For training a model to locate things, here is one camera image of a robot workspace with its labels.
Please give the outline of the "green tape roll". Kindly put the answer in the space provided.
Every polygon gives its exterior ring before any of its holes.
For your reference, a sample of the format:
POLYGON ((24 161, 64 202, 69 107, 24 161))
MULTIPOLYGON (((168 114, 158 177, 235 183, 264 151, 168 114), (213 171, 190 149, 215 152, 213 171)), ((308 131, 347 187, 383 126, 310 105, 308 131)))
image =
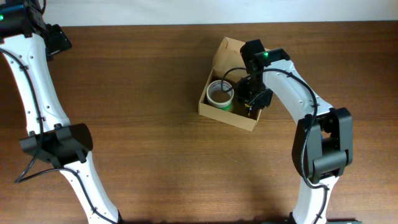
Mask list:
POLYGON ((232 110, 233 110, 233 102, 231 101, 230 104, 228 106, 223 107, 222 110, 223 111, 232 112, 232 110))

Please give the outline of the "white tape roll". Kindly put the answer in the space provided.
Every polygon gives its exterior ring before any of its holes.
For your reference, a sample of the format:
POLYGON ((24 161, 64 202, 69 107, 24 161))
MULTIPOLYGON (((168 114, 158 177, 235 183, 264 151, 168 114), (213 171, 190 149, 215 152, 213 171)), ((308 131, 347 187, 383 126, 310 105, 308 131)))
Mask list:
POLYGON ((226 81, 215 80, 206 89, 206 99, 209 105, 222 109, 228 106, 234 98, 234 90, 229 90, 232 85, 226 81))

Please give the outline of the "cardboard box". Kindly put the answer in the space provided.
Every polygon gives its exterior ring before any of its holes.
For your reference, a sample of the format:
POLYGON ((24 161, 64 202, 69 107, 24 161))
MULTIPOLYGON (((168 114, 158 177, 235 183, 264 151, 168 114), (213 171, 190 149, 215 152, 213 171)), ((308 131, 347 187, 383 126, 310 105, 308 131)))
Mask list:
POLYGON ((229 37, 225 37, 220 43, 198 103, 198 114, 253 131, 262 111, 252 110, 249 113, 244 105, 238 103, 236 90, 221 92, 221 87, 228 89, 247 75, 240 54, 243 45, 244 42, 229 37))

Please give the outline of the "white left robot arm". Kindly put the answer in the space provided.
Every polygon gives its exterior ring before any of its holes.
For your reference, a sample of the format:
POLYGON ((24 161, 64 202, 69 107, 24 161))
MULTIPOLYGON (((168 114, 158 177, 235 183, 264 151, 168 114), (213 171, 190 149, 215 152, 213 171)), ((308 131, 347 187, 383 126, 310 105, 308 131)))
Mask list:
POLYGON ((44 21, 46 1, 1 1, 1 54, 21 96, 27 137, 19 144, 32 160, 15 182, 61 173, 88 223, 122 223, 93 162, 93 140, 84 123, 71 124, 57 97, 48 62, 72 47, 58 24, 44 21))

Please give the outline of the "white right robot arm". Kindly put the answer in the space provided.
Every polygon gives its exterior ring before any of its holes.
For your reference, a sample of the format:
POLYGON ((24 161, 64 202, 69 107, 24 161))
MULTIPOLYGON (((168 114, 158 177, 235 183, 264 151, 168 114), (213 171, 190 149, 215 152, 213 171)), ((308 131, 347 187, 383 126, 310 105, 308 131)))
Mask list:
POLYGON ((284 49, 267 50, 251 40, 240 49, 247 77, 237 88, 248 112, 268 107, 273 96, 296 124, 292 160, 300 175, 298 201, 289 223, 326 223, 331 191, 353 161, 353 118, 334 108, 299 75, 284 49))

